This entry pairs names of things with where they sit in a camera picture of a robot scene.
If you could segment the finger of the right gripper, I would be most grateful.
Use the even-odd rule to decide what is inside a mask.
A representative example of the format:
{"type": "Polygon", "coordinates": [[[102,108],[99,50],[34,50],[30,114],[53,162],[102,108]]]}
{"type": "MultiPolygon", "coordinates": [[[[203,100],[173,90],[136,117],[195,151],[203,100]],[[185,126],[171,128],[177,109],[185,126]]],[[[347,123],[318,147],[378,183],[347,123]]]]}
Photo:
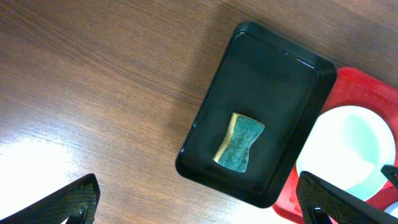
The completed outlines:
{"type": "Polygon", "coordinates": [[[386,179],[398,189],[398,168],[393,165],[384,165],[381,169],[386,179]]]}

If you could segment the light blue plate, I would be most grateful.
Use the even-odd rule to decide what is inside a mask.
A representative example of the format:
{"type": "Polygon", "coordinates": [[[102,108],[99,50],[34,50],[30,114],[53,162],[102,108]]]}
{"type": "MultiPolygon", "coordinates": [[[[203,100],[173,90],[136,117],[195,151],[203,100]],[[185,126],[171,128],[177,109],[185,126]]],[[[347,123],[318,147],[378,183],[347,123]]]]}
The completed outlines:
{"type": "Polygon", "coordinates": [[[397,218],[398,217],[398,208],[395,207],[394,205],[391,205],[390,207],[385,209],[385,212],[388,213],[389,215],[397,218]]]}

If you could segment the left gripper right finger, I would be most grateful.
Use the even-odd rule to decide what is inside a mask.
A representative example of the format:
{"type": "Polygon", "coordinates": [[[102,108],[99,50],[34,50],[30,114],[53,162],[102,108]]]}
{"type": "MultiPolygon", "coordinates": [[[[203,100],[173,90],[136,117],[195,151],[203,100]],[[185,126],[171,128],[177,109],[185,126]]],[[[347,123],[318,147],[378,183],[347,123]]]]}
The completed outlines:
{"type": "Polygon", "coordinates": [[[296,188],[305,223],[397,224],[397,218],[303,171],[296,188]]]}

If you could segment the pale green plate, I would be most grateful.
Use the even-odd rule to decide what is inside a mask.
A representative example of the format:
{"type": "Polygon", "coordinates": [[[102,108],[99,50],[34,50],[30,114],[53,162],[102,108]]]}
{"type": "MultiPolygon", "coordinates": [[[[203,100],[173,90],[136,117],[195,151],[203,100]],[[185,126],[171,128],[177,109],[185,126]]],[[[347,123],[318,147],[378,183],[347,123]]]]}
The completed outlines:
{"type": "Polygon", "coordinates": [[[378,114],[360,106],[340,106],[319,116],[296,168],[366,201],[385,185],[381,169],[395,159],[393,133],[378,114]]]}

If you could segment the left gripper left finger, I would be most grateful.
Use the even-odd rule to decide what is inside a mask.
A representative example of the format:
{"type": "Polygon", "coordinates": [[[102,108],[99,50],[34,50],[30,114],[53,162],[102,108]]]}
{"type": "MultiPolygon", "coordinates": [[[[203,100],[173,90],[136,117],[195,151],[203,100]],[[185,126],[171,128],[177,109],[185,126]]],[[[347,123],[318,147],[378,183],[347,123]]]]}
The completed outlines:
{"type": "Polygon", "coordinates": [[[100,200],[94,174],[87,174],[4,218],[1,223],[92,224],[100,200]]]}

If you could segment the green yellow sponge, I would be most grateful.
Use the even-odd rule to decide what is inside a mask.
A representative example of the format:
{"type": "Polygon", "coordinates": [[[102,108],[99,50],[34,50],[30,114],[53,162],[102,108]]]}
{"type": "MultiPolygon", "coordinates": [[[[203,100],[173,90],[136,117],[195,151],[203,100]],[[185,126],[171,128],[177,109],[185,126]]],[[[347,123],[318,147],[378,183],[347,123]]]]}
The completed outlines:
{"type": "Polygon", "coordinates": [[[234,112],[213,160],[229,170],[245,172],[250,148],[264,130],[265,126],[261,122],[234,112]]]}

